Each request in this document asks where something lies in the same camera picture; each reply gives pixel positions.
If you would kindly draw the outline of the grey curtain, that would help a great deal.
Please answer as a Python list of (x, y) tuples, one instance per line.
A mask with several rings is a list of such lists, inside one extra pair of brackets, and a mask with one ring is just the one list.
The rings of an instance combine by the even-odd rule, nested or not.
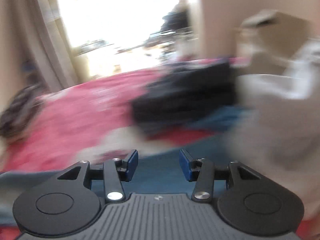
[(67, 48), (48, 0), (14, 0), (20, 38), (49, 91), (78, 84)]

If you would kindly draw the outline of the pink floral fleece blanket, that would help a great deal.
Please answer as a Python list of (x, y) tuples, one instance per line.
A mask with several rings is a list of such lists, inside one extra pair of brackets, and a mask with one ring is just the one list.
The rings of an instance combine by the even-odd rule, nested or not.
[[(146, 68), (97, 79), (43, 96), (44, 106), (27, 137), (9, 145), (1, 174), (62, 170), (80, 160), (98, 164), (123, 158), (133, 149), (140, 159), (215, 138), (241, 113), (223, 107), (208, 117), (149, 136), (132, 119), (131, 101), (171, 68)], [(1, 239), (15, 239), (17, 226), (1, 226)]]

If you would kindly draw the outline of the folding side table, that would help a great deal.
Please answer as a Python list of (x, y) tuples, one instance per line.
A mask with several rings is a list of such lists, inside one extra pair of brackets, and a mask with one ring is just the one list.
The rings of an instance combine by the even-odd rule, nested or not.
[(106, 42), (105, 40), (90, 41), (86, 44), (83, 44), (79, 47), (74, 48), (74, 54), (75, 55), (82, 55), (82, 54), (97, 50), (99, 48), (103, 48), (103, 47), (107, 47), (107, 46), (111, 46), (111, 45), (113, 45), (113, 43)]

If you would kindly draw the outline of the white fleece robe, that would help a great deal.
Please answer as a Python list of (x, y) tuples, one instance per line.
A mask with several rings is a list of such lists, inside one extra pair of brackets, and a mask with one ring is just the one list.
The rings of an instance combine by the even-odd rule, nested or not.
[(294, 192), (305, 219), (319, 214), (319, 39), (308, 40), (283, 75), (236, 80), (245, 111), (228, 132), (233, 159)]

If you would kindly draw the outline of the cardboard box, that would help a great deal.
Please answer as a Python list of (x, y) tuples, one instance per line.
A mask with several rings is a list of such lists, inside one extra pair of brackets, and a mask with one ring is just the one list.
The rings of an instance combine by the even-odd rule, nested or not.
[(236, 30), (239, 74), (283, 74), (312, 36), (309, 21), (277, 10), (261, 10)]

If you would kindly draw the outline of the dark blue clothes pile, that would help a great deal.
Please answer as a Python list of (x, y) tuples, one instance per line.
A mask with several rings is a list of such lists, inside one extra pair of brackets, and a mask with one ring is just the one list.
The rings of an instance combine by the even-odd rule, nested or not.
[(246, 63), (236, 57), (171, 64), (131, 101), (133, 121), (145, 134), (156, 135), (236, 105), (235, 78)]

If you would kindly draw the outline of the black wheelchair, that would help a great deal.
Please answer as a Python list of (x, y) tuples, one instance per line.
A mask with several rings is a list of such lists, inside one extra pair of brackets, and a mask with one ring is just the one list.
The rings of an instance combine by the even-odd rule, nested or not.
[(179, 35), (191, 32), (189, 19), (190, 7), (188, 0), (177, 0), (172, 11), (163, 16), (164, 23), (160, 31), (152, 33), (144, 43), (144, 47), (154, 47), (158, 44), (176, 40)]

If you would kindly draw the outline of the blue denim jeans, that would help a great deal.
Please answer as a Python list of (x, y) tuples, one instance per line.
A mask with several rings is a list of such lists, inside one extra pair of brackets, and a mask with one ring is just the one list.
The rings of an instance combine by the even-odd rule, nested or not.
[[(231, 161), (225, 147), (215, 138), (190, 144), (184, 149), (194, 158), (209, 159), (217, 166), (226, 166)], [(186, 181), (183, 175), (178, 161), (179, 152), (180, 149), (176, 148), (159, 155), (141, 158), (132, 180), (123, 184), (125, 193), (187, 193), (190, 195), (194, 183)], [(1, 226), (16, 226), (12, 214), (15, 199), (22, 192), (56, 174), (57, 171), (2, 173)]]

